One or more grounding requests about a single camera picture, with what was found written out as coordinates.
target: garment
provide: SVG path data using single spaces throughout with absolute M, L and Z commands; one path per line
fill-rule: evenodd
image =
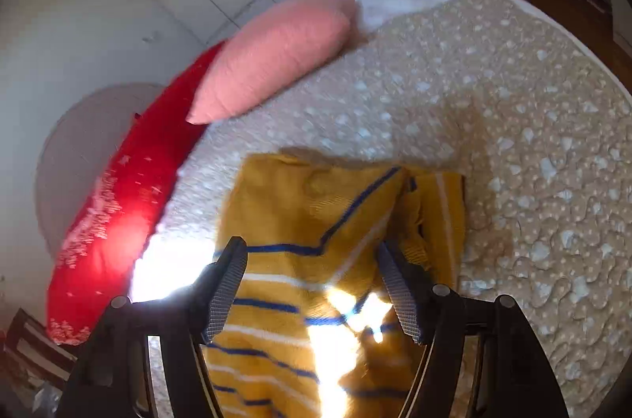
M 375 247 L 395 242 L 454 287 L 464 216 L 456 173 L 247 158 L 218 245 L 243 237 L 248 265 L 205 351 L 224 412 L 396 416 L 420 352 L 400 329 Z

